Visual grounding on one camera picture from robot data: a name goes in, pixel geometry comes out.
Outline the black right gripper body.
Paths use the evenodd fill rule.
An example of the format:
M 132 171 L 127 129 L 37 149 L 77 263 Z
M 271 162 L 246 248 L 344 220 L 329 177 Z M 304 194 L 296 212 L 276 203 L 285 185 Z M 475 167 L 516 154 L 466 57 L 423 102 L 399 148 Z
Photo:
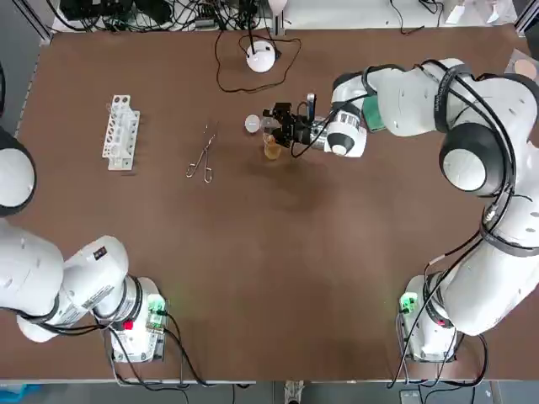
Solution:
M 304 115 L 293 115 L 291 118 L 291 142 L 309 145 L 312 141 L 313 120 Z

